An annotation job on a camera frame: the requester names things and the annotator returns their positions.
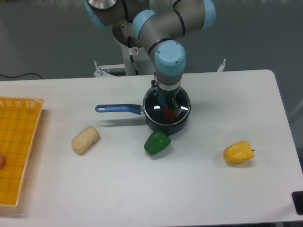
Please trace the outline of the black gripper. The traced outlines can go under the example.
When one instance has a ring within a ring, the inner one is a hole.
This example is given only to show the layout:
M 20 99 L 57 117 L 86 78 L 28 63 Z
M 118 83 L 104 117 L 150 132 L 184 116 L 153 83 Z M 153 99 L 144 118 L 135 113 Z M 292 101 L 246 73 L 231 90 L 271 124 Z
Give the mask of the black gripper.
M 165 117 L 179 120 L 183 117 L 186 110 L 182 107 L 182 103 L 175 96 L 180 90 L 181 80 L 173 85 L 166 85 L 159 80 L 151 81 L 152 94 L 156 96 L 159 104 L 165 105 Z

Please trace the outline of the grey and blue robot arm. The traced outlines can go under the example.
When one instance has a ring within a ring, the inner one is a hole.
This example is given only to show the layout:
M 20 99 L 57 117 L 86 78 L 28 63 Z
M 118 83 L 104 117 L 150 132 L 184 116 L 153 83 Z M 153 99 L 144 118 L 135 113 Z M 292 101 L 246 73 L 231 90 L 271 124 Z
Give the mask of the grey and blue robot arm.
M 173 0 L 173 10 L 158 15 L 148 0 L 86 0 L 92 21 L 98 27 L 126 22 L 130 36 L 145 49 L 155 66 L 153 85 L 165 117 L 173 121 L 182 110 L 177 94 L 186 66 L 186 52 L 176 40 L 210 26 L 216 19 L 211 0 Z

